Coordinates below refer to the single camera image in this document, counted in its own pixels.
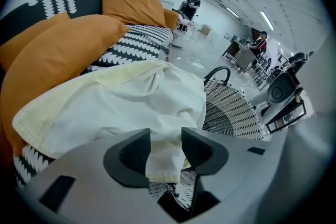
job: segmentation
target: desk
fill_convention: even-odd
[[[243,72],[245,72],[248,65],[256,59],[256,56],[252,53],[252,51],[236,40],[234,40],[227,48],[224,54],[226,53],[233,57],[233,59],[236,61],[235,65],[240,67]]]

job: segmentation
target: black and white patterned cushion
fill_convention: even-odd
[[[131,63],[133,61],[164,60],[166,48],[173,40],[169,28],[147,25],[128,25],[130,30],[111,46],[84,73]]]
[[[101,14],[101,0],[31,0],[22,4],[1,18],[0,46],[33,24],[64,11],[71,19]]]
[[[22,150],[22,155],[14,157],[15,177],[19,187],[27,184],[32,177],[46,168],[52,161],[50,158],[30,145],[27,145]]]

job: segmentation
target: cream towel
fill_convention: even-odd
[[[13,127],[52,158],[96,139],[149,127],[146,176],[174,183],[185,161],[181,127],[202,128],[205,111],[200,78],[163,61],[140,61],[55,87],[22,108]]]

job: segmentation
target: pillow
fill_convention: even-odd
[[[171,31],[174,31],[178,21],[178,13],[169,9],[164,9],[163,14],[167,27],[170,28]]]
[[[41,20],[0,46],[0,63],[3,69],[7,72],[19,53],[39,34],[67,20],[70,20],[70,17],[66,12],[48,20]]]
[[[12,182],[13,170],[13,151],[3,131],[0,119],[0,168],[3,169],[5,178]]]
[[[5,135],[16,156],[25,145],[12,120],[28,102],[80,75],[129,27],[103,15],[78,17],[44,31],[16,57],[1,89],[0,115]]]
[[[102,13],[125,24],[166,27],[160,0],[102,0]]]

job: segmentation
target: ceiling light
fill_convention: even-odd
[[[261,13],[261,15],[264,17],[264,19],[265,19],[265,21],[267,22],[269,28],[271,28],[271,30],[274,31],[274,28],[273,28],[271,22],[269,21],[269,19],[267,18],[266,14],[265,14],[263,11],[260,11],[260,13]]]
[[[239,18],[239,16],[237,14],[235,14],[231,9],[229,9],[228,7],[226,7],[226,8],[229,12],[231,12],[233,15],[235,15],[237,18]]]

